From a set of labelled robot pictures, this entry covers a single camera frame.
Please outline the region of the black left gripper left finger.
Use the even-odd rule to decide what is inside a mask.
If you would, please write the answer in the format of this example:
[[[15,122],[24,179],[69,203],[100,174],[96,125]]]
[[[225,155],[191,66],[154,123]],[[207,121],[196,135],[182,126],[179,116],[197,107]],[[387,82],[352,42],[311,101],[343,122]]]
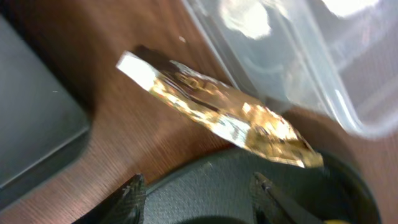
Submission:
[[[73,224],[143,224],[144,176],[136,174]]]

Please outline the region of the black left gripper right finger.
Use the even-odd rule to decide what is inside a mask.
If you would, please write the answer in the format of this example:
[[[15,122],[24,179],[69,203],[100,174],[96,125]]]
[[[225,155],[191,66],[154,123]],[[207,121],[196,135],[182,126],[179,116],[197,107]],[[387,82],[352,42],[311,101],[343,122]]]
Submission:
[[[254,223],[314,224],[323,221],[283,193],[260,172],[249,184]]]

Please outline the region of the gold foil wrapper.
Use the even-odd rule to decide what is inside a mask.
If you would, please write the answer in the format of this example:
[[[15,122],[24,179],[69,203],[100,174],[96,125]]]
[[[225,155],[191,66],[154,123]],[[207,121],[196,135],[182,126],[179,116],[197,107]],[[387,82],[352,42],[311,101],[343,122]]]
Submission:
[[[322,155],[259,100],[155,52],[147,56],[154,63],[125,51],[116,67],[166,105],[242,149],[281,164],[323,165]]]

